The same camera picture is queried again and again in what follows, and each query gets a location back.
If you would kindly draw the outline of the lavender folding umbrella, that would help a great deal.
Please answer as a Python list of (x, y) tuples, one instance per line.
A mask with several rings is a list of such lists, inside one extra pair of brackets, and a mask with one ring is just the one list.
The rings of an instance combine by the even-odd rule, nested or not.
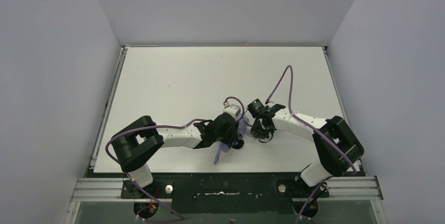
[(236, 134), (234, 135), (234, 139), (230, 143), (222, 143), (220, 142), (218, 145), (218, 150), (216, 152), (213, 164), (217, 165), (219, 163), (219, 159), (222, 153), (228, 153), (231, 149), (239, 150), (243, 147), (243, 137), (248, 135), (247, 130), (251, 125), (249, 124), (249, 119), (246, 115), (241, 117), (241, 121), (238, 124), (238, 128)]

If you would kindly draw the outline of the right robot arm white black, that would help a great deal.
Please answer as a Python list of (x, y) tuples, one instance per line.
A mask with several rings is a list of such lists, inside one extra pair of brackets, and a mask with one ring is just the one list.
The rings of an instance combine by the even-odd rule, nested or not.
[(316, 118), (291, 111), (282, 104), (264, 105), (259, 99), (248, 104), (247, 110), (254, 119), (250, 130), (254, 138), (267, 139), (276, 131), (284, 131), (315, 145), (318, 158), (299, 175), (309, 187), (343, 176), (364, 155), (362, 144), (340, 116)]

